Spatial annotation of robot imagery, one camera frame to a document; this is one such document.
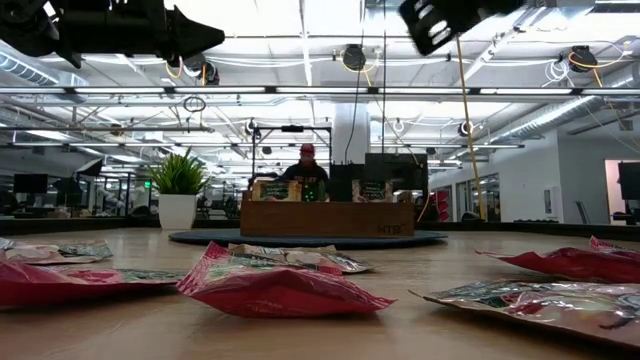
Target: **man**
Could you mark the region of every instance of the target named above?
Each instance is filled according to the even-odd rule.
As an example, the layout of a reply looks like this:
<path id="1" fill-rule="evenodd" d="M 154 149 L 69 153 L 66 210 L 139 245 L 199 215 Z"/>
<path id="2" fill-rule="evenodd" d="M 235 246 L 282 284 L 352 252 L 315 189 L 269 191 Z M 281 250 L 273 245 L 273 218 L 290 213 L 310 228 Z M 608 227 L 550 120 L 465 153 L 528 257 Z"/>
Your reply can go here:
<path id="1" fill-rule="evenodd" d="M 282 175 L 285 181 L 297 181 L 302 185 L 315 184 L 320 181 L 329 184 L 327 172 L 321 168 L 315 160 L 316 149 L 313 144 L 304 144 L 300 147 L 300 161 L 289 166 Z"/>

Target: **red snack bag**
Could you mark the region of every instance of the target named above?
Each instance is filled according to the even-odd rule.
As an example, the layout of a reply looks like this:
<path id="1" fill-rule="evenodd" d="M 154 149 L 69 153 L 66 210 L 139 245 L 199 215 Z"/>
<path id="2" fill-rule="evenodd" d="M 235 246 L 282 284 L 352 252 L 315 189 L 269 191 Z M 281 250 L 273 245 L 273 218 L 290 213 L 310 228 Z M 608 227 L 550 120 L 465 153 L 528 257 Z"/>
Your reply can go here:
<path id="1" fill-rule="evenodd" d="M 181 278 L 161 271 L 37 267 L 0 261 L 0 307 L 64 304 L 175 284 Z"/>
<path id="2" fill-rule="evenodd" d="M 640 261 L 640 252 L 606 243 L 595 236 L 592 236 L 589 240 L 589 246 L 591 247 L 591 250 L 595 252 L 619 255 Z"/>
<path id="3" fill-rule="evenodd" d="M 420 297 L 505 320 L 640 347 L 637 284 L 478 282 Z"/>
<path id="4" fill-rule="evenodd" d="M 177 287 L 222 312 L 243 317 L 371 313 L 395 301 L 373 296 L 339 273 L 286 266 L 255 254 L 232 255 L 212 242 Z"/>
<path id="5" fill-rule="evenodd" d="M 640 283 L 640 261 L 614 253 L 562 248 L 539 255 L 533 251 L 517 256 L 476 251 L 506 263 L 571 280 Z"/>

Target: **desk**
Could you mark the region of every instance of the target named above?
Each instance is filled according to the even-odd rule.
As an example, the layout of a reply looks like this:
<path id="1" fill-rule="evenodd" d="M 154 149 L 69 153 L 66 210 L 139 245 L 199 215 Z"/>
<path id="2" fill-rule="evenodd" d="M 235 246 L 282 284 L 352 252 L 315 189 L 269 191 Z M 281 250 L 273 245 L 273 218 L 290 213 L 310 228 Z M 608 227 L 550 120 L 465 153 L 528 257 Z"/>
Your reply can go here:
<path id="1" fill-rule="evenodd" d="M 413 236 L 409 203 L 243 201 L 244 236 Z"/>
<path id="2" fill-rule="evenodd" d="M 0 312 L 2 358 L 11 360 L 420 360 L 611 359 L 611 348 L 473 316 L 409 294 L 440 291 L 522 270 L 473 250 L 548 252 L 585 239 L 508 232 L 449 232 L 448 244 L 349 251 L 376 272 L 349 276 L 372 293 L 398 299 L 368 317 L 242 319 L 185 296 Z M 204 248 L 170 242 L 160 229 L 120 229 L 17 237 L 37 241 L 105 239 L 111 260 L 90 267 L 188 270 Z M 640 248 L 639 244 L 615 242 Z"/>

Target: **wooden crate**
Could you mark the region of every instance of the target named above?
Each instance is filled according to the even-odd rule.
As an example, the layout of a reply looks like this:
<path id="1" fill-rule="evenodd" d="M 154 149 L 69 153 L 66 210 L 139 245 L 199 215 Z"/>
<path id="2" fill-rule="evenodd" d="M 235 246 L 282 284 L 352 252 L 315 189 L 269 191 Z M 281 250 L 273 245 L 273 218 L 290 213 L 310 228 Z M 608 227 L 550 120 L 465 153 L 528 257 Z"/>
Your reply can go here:
<path id="1" fill-rule="evenodd" d="M 413 236 L 414 207 L 407 203 L 244 201 L 246 236 Z"/>

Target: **wooden table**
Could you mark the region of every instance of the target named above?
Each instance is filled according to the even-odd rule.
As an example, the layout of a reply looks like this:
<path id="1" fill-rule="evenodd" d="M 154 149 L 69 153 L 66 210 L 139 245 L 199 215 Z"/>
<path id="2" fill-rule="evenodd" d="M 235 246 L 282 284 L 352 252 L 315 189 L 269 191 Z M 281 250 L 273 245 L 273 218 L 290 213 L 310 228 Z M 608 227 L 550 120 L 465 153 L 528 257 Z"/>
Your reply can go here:
<path id="1" fill-rule="evenodd" d="M 34 241 L 103 238 L 112 261 L 91 266 L 186 270 L 204 247 L 169 242 L 156 229 L 16 237 Z M 519 233 L 449 233 L 448 244 L 406 250 L 351 251 L 378 265 L 349 278 L 399 299 L 377 316 L 256 320 L 228 316 L 190 298 L 159 297 L 62 308 L 0 312 L 2 359 L 603 359 L 611 348 L 554 332 L 446 309 L 416 298 L 475 280 L 522 271 L 474 249 L 504 253 L 586 246 L 587 239 Z M 624 243 L 624 246 L 638 246 Z"/>

